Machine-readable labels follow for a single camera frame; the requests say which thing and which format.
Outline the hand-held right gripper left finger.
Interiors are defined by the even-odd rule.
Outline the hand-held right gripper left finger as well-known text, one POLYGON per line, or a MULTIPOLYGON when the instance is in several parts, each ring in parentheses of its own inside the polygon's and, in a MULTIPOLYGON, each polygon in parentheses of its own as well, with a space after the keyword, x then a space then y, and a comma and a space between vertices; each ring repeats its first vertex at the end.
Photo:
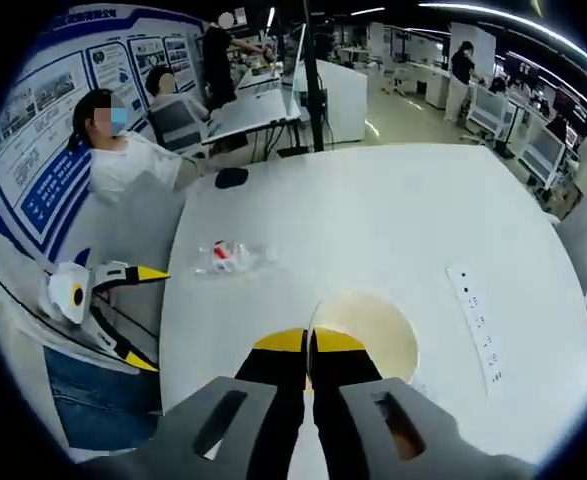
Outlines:
POLYGON ((186 353, 164 354, 166 479, 285 479, 304 418, 307 332, 259 339, 232 376, 186 353))

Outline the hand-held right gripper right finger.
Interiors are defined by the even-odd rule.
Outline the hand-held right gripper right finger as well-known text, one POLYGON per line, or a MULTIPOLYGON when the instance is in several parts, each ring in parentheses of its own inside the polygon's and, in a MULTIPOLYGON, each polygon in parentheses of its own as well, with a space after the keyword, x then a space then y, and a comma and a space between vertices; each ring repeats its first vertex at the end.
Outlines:
POLYGON ((309 374, 332 479, 470 479, 473 450, 451 415, 399 378, 383 378, 364 344, 317 327, 309 374))

